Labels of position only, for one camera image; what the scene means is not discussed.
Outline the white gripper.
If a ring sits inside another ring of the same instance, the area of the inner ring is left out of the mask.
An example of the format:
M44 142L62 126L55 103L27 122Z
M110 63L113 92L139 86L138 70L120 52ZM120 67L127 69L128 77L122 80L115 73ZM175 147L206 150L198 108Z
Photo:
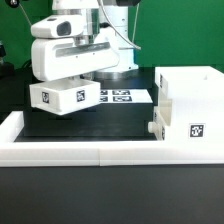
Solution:
M33 24L34 76L52 81L116 66L119 54L115 38L99 33L93 43L80 43L86 28L82 15L52 15Z

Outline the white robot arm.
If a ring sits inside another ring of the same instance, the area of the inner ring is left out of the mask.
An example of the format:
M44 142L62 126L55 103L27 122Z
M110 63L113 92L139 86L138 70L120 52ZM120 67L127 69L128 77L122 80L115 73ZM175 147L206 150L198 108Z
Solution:
M128 8L140 0L53 0L53 14L31 26L34 76L53 81L89 72L136 70Z

